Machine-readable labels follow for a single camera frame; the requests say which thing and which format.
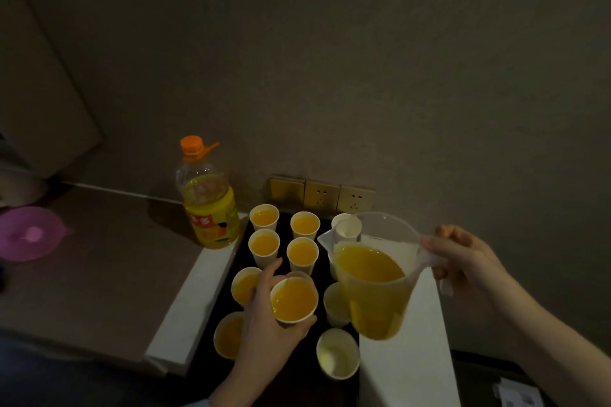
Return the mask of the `person's right hand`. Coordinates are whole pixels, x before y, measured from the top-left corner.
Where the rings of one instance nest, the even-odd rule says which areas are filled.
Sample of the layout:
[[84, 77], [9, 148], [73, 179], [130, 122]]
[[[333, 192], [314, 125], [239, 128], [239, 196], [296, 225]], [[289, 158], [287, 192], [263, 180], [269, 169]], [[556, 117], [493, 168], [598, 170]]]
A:
[[432, 274], [443, 285], [445, 292], [451, 288], [454, 294], [479, 306], [494, 308], [498, 305], [499, 292], [507, 279], [507, 272], [487, 243], [453, 224], [437, 226], [433, 235], [422, 236], [451, 239], [470, 249], [470, 260], [466, 263], [456, 263], [431, 254], [436, 260], [436, 264], [431, 266]]

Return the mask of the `person's right forearm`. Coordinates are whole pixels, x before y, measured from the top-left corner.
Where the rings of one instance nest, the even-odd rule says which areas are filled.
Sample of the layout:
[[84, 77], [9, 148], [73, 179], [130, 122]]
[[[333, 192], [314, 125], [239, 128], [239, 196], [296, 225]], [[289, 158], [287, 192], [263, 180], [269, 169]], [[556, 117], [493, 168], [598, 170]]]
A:
[[611, 407], [611, 357], [508, 274], [477, 284], [509, 354], [558, 407]]

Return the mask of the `white rectangular block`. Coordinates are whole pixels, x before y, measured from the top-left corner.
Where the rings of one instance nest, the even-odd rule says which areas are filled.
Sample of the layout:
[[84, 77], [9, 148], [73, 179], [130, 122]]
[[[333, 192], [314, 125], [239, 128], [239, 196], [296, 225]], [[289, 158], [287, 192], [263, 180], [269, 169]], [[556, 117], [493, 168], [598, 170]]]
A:
[[238, 239], [223, 249], [201, 250], [145, 351], [159, 376], [185, 376], [189, 370], [249, 223], [247, 214], [238, 215]]
[[461, 407], [438, 287], [430, 268], [417, 280], [399, 332], [359, 338], [358, 407]]

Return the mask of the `black tray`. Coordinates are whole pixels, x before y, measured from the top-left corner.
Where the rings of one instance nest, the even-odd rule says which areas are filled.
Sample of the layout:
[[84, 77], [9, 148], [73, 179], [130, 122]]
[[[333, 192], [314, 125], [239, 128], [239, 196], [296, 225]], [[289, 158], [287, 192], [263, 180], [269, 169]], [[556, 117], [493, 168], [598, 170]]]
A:
[[[241, 310], [230, 293], [231, 283], [242, 269], [254, 266], [248, 240], [254, 233], [247, 224], [243, 239], [230, 261], [219, 295], [212, 308], [199, 346], [187, 373], [186, 400], [191, 402], [206, 397], [225, 379], [233, 362], [218, 355], [213, 347], [213, 334], [220, 321], [229, 313]], [[323, 303], [326, 289], [334, 283], [327, 252], [319, 248], [319, 257], [311, 275], [319, 293], [315, 315], [317, 322], [307, 337], [297, 346], [285, 367], [271, 382], [255, 407], [355, 407], [359, 392], [359, 373], [344, 381], [329, 379], [320, 369], [316, 346], [319, 337], [331, 328]]]

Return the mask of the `gold wall socket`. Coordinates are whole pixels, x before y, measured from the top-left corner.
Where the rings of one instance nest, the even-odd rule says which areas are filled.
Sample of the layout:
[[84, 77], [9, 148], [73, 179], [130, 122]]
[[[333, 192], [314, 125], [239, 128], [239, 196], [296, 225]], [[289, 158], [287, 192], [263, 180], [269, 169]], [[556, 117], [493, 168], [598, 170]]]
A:
[[306, 210], [332, 212], [337, 210], [340, 185], [306, 180], [304, 186], [304, 208]]
[[339, 213], [355, 214], [372, 211], [375, 202], [376, 190], [363, 187], [341, 185], [337, 202]]

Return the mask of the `white paper sheet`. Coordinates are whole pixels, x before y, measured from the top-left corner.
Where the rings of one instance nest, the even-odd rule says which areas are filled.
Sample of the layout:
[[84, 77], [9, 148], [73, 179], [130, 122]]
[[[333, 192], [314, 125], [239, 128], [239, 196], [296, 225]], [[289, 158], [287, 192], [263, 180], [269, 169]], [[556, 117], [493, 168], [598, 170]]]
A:
[[494, 396], [500, 407], [546, 407], [539, 388], [501, 378], [493, 384]]

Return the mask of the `clear plastic measuring jug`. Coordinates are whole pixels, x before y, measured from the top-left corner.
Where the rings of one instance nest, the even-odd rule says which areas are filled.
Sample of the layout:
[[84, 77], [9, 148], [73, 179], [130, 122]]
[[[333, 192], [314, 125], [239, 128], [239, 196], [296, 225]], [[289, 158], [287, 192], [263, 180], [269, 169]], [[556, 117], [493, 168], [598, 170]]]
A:
[[363, 337], [387, 341], [400, 330], [410, 297], [426, 268], [446, 267], [420, 243], [407, 221], [380, 211], [348, 214], [318, 237]]

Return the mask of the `set of white paper cups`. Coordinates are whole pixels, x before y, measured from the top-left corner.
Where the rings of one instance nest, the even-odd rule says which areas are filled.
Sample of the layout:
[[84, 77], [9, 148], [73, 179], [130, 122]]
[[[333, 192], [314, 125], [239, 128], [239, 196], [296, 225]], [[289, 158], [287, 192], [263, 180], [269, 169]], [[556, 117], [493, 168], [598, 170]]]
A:
[[[259, 205], [252, 210], [250, 223], [254, 233], [248, 240], [248, 248], [255, 265], [238, 272], [230, 286], [230, 293], [241, 310], [223, 318], [213, 334], [214, 349], [219, 356], [230, 361], [234, 361], [240, 347], [242, 310], [251, 290], [256, 288], [262, 270], [277, 257], [283, 257], [279, 273], [311, 277], [319, 257], [320, 246], [314, 238], [321, 229], [321, 221], [311, 213], [298, 213], [290, 218], [289, 215], [279, 214], [271, 205]], [[334, 381], [351, 378], [358, 371], [361, 361], [355, 333], [343, 329], [350, 324], [350, 319], [342, 297], [337, 283], [332, 283], [326, 289], [323, 303], [331, 328], [319, 337], [316, 346], [321, 371]]]

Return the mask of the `person's left hand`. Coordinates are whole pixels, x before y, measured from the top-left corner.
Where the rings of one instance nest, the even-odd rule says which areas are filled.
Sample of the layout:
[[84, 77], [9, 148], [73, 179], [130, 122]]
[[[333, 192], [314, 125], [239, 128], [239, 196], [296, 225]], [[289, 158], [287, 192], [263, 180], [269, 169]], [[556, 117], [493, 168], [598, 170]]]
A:
[[280, 336], [280, 325], [272, 311], [272, 288], [285, 279], [274, 273], [282, 264], [277, 258], [259, 275], [243, 317], [241, 345], [235, 365], [284, 367], [299, 342], [287, 342]]

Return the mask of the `gold wall switch plate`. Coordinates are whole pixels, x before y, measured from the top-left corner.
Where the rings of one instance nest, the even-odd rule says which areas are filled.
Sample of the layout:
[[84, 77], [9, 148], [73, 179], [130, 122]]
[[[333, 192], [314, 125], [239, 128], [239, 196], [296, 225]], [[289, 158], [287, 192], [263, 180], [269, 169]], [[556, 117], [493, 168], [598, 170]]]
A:
[[283, 207], [302, 207], [306, 181], [291, 177], [269, 178], [271, 201]]

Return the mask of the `juice-filled white paper cup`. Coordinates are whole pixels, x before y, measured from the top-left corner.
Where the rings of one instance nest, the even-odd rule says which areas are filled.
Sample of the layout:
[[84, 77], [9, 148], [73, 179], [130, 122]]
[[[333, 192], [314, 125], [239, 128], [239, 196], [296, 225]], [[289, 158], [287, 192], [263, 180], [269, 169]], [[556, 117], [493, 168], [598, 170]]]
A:
[[295, 326], [311, 317], [318, 306], [319, 293], [310, 276], [291, 275], [271, 290], [274, 318], [280, 326]]

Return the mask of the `person's left forearm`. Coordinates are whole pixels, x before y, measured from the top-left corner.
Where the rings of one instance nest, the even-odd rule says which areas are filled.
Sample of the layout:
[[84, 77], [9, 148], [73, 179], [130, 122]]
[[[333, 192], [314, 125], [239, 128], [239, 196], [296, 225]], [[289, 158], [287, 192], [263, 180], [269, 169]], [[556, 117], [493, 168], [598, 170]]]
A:
[[209, 396], [210, 407], [252, 407], [282, 367], [236, 364]]

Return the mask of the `orange juice bottle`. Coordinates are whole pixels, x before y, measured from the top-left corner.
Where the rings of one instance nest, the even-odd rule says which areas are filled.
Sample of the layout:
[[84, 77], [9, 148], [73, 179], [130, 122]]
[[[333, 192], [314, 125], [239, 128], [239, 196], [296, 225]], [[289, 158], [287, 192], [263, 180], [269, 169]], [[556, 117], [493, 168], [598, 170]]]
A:
[[224, 171], [209, 160], [219, 143], [205, 145], [189, 135], [180, 140], [182, 161], [175, 175], [187, 218], [199, 243], [206, 249], [223, 249], [240, 234], [234, 191]]

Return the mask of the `purple plastic lid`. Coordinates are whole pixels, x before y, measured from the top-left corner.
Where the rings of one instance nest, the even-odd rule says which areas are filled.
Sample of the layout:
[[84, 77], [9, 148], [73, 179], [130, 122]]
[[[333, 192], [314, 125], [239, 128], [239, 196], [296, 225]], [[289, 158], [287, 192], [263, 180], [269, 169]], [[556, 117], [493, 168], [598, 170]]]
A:
[[30, 262], [52, 253], [73, 230], [52, 210], [24, 206], [0, 215], [0, 259]]

